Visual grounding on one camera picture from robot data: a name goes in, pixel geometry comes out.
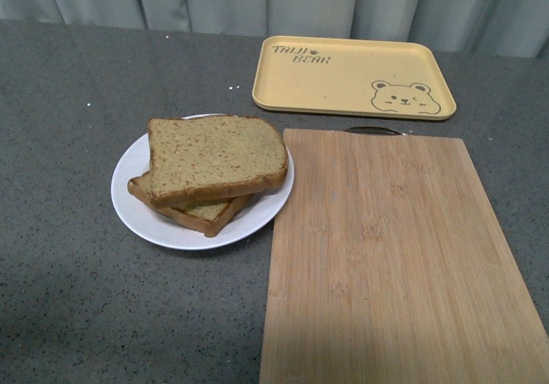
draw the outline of stacked bread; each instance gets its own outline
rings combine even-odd
[[[288,155],[281,134],[258,117],[148,121],[149,171],[128,191],[156,212],[215,237],[255,193],[280,187]]]

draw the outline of gray countertop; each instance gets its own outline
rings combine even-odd
[[[257,382],[273,223],[233,245],[140,239],[112,173],[150,117],[375,124],[462,138],[549,326],[549,61],[435,53],[443,122],[268,112],[262,40],[0,21],[0,381]]]

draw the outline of curtain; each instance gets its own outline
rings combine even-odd
[[[0,18],[549,56],[549,0],[0,0]]]

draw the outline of wooden grain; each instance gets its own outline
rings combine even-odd
[[[262,384],[549,382],[549,338],[461,140],[284,138]]]

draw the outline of bear illustration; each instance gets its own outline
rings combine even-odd
[[[440,104],[429,94],[426,84],[415,82],[409,86],[391,85],[386,81],[374,81],[371,84],[376,94],[371,103],[380,111],[404,112],[408,114],[437,114]]]

